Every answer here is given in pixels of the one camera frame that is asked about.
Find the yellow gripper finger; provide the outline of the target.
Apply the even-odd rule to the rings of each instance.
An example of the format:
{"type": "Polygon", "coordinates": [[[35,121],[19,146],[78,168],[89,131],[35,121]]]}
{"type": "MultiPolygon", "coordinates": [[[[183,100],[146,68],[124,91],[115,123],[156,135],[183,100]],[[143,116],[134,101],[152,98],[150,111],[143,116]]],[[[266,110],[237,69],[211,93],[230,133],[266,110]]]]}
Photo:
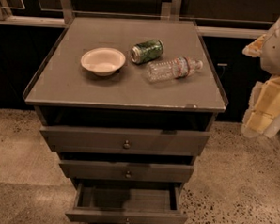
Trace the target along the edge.
{"type": "Polygon", "coordinates": [[[265,35],[261,35],[260,37],[252,41],[250,44],[248,44],[242,50],[244,55],[250,57],[260,57],[262,53],[262,46],[263,46],[264,39],[265,39],[265,35]]]}
{"type": "Polygon", "coordinates": [[[245,134],[274,135],[280,130],[280,76],[256,82],[244,114],[245,134]]]}

